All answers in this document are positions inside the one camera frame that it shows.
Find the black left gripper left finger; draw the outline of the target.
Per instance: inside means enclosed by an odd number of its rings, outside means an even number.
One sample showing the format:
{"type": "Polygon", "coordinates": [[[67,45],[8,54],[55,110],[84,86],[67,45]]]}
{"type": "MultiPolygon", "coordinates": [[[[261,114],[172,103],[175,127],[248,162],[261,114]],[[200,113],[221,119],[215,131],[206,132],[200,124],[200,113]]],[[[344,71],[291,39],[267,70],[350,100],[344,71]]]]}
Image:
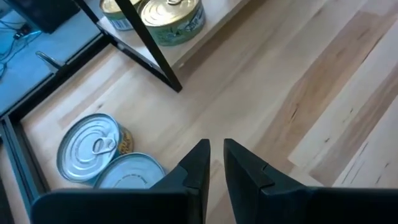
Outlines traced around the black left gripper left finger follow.
{"type": "Polygon", "coordinates": [[[149,189],[62,189],[39,197],[31,223],[205,223],[210,141],[201,139],[149,189]]]}

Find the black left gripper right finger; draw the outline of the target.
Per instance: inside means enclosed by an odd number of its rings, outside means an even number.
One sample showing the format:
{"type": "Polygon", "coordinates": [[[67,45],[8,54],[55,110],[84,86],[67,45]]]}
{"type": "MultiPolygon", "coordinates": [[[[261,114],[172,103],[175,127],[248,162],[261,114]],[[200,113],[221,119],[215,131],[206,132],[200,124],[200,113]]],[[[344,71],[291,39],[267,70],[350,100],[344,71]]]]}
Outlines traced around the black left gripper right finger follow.
{"type": "Polygon", "coordinates": [[[307,186],[233,139],[223,152],[236,223],[397,223],[396,189],[307,186]]]}

